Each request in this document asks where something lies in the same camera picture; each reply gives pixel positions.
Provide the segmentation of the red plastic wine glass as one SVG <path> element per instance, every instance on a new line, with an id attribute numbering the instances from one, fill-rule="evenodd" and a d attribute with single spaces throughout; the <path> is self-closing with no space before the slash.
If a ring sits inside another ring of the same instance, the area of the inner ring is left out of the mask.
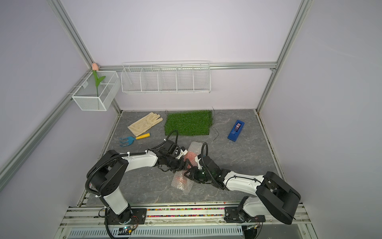
<path id="1" fill-rule="evenodd" d="M 184 176 L 184 173 L 189 170 L 191 167 L 196 166 L 196 160 L 195 157 L 198 154 L 195 152 L 188 152 L 185 155 L 185 163 L 186 163 L 186 169 L 182 171 L 178 171 L 174 174 L 173 178 L 173 186 L 177 189 L 187 191 L 192 188 L 194 182 L 190 179 L 188 179 L 186 176 Z"/>

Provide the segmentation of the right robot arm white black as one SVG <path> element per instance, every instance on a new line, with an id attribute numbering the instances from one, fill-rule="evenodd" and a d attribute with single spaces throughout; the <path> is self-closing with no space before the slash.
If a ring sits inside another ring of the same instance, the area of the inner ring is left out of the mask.
<path id="1" fill-rule="evenodd" d="M 301 200 L 295 189 L 271 171 L 254 176 L 222 169 L 208 152 L 208 144 L 203 143 L 201 153 L 195 158 L 197 165 L 188 164 L 184 176 L 200 184 L 247 194 L 236 208 L 225 212 L 226 222 L 261 222 L 261 216 L 270 214 L 283 224 L 292 224 Z"/>

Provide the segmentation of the clear bubble wrap sheet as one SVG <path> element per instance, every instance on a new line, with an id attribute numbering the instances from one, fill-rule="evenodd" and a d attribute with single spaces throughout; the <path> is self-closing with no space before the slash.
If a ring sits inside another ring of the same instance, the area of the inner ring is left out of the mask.
<path id="1" fill-rule="evenodd" d="M 184 161 L 186 163 L 186 169 L 182 171 L 177 171 L 174 174 L 171 186 L 182 191 L 183 194 L 187 195 L 190 193 L 194 181 L 188 179 L 184 174 L 191 167 L 198 166 L 195 158 L 201 154 L 203 144 L 201 142 L 193 141 L 189 148 L 187 154 L 184 156 Z"/>

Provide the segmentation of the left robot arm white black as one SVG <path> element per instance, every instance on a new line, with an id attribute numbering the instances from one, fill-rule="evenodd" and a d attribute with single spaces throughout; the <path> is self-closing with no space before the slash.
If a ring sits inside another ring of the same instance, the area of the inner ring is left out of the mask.
<path id="1" fill-rule="evenodd" d="M 184 160 L 188 153 L 178 140 L 168 137 L 159 145 L 142 152 L 118 153 L 107 151 L 88 171 L 85 190 L 94 194 L 105 206 L 105 219 L 116 224 L 128 224 L 135 217 L 130 204 L 120 190 L 120 183 L 126 172 L 144 168 L 166 166 L 164 172 L 182 171 L 186 168 Z"/>

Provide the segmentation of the blue tape dispenser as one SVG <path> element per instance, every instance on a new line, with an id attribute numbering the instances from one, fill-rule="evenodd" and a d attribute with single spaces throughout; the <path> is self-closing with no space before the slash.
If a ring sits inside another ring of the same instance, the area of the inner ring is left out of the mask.
<path id="1" fill-rule="evenodd" d="M 228 135 L 228 139 L 233 141 L 233 142 L 236 142 L 238 137 L 240 136 L 241 134 L 241 131 L 244 127 L 245 123 L 241 120 L 237 120 L 232 128 L 232 130 L 230 131 L 229 135 Z"/>

